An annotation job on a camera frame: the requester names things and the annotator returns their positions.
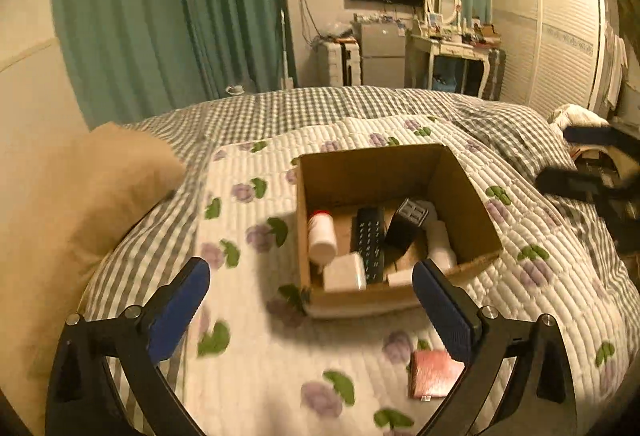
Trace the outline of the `black TV remote control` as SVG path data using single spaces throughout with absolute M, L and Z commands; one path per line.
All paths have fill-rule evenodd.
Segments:
M 360 208 L 355 218 L 355 248 L 363 261 L 367 284 L 384 279 L 384 210 L 380 206 Z

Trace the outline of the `silver white rounded box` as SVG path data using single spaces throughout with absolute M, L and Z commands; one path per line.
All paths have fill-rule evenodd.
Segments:
M 359 252 L 335 257 L 322 270 L 323 289 L 328 293 L 364 290 L 366 272 Z

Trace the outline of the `white bottle red cap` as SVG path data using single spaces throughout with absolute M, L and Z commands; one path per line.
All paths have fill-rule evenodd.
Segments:
M 307 222 L 309 259 L 325 267 L 337 254 L 337 240 L 333 217 L 327 211 L 313 212 Z

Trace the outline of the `white crumpled cloth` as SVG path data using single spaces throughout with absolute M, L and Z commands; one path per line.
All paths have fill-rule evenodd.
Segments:
M 567 127 L 605 127 L 608 121 L 594 112 L 577 104 L 563 104 L 556 108 L 548 117 L 552 130 L 560 137 Z

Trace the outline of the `white louvred wardrobe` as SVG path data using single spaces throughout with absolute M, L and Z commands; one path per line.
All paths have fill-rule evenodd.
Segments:
M 563 104 L 592 109 L 602 78 L 604 0 L 491 0 L 506 53 L 500 99 L 545 118 Z

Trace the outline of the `white plastic bottle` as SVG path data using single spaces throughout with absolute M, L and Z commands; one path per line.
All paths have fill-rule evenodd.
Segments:
M 457 265 L 457 255 L 451 248 L 446 225 L 441 220 L 431 220 L 424 226 L 428 257 L 441 270 Z

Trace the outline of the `white floral quilted mat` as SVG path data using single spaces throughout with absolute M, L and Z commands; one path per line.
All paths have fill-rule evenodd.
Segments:
M 186 344 L 184 402 L 209 435 L 412 435 L 435 411 L 410 398 L 410 357 L 440 341 L 419 308 L 312 318 L 297 272 L 296 168 L 303 154 L 376 156 L 442 144 L 471 179 L 501 253 L 465 289 L 503 315 L 558 319 L 578 430 L 622 396 L 639 353 L 639 294 L 597 217 L 557 210 L 509 162 L 441 118 L 345 118 L 210 159 L 196 252 L 212 280 Z

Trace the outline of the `grey checked bed cover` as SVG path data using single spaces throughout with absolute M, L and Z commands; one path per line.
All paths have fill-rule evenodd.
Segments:
M 129 304 L 145 302 L 190 256 L 198 254 L 196 236 L 203 215 L 208 166 L 220 149 L 228 144 L 257 144 L 303 127 L 332 125 L 345 118 L 377 120 L 401 115 L 424 115 L 451 122 L 509 162 L 533 187 L 535 176 L 543 168 L 569 168 L 573 164 L 565 142 L 532 110 L 420 89 L 292 89 L 206 102 L 149 118 L 138 123 L 137 130 L 167 141 L 186 163 L 186 179 L 169 201 L 146 216 L 104 258 L 86 291 L 86 315 L 108 318 Z M 597 217 L 608 234 L 591 206 L 544 198 L 559 211 L 579 206 Z M 185 406 L 188 335 L 189 331 L 165 367 L 168 382 Z M 639 354 L 623 380 L 622 396 L 604 410 L 593 427 L 610 422 L 614 413 L 631 400 L 638 383 Z

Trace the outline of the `white dressing table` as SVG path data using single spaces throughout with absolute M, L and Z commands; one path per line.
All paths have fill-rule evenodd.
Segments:
M 420 33 L 409 32 L 406 36 L 405 86 L 418 88 L 426 83 L 426 89 L 432 90 L 435 61 L 437 58 L 446 58 L 463 62 L 461 89 L 465 89 L 469 63 L 479 62 L 483 71 L 476 96 L 480 98 L 484 95 L 490 73 L 489 52 L 488 47 L 435 40 Z

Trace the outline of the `black grey adapter block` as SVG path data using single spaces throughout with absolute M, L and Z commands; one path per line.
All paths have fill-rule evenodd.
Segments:
M 394 255 L 404 255 L 429 217 L 430 208 L 425 201 L 403 200 L 386 230 L 385 247 Z

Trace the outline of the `tan pillow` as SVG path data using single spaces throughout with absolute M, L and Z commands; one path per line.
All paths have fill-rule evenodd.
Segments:
M 106 123 L 47 159 L 1 237 L 1 390 L 35 435 L 64 321 L 109 252 L 177 190 L 168 142 Z

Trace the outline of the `brown cardboard box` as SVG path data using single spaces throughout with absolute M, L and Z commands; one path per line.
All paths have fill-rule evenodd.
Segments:
M 367 148 L 303 154 L 297 172 L 299 283 L 306 314 L 316 319 L 356 318 L 386 314 L 418 304 L 411 286 L 372 283 L 363 290 L 328 292 L 319 267 L 308 256 L 308 222 L 315 212 L 333 219 L 338 255 L 357 247 L 357 213 L 382 208 L 384 230 L 392 240 L 383 245 L 387 270 L 411 268 L 433 248 L 448 243 L 456 256 L 446 276 L 455 284 L 469 282 L 502 252 L 496 228 L 464 162 L 442 144 Z M 445 224 L 446 236 L 427 239 L 423 229 L 400 219 L 405 200 L 430 202 L 432 217 Z

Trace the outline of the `silver mini fridge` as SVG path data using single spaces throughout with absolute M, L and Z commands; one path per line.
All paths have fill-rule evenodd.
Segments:
M 405 83 L 405 29 L 396 21 L 352 22 L 360 47 L 362 84 L 401 88 Z

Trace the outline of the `white suitcase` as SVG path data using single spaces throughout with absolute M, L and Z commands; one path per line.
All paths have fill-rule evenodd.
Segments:
M 317 48 L 321 86 L 359 86 L 361 84 L 360 47 L 354 38 L 322 40 Z

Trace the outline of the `green curtain left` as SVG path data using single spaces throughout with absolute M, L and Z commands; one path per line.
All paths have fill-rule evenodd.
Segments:
M 286 0 L 52 0 L 88 126 L 270 92 L 295 63 Z

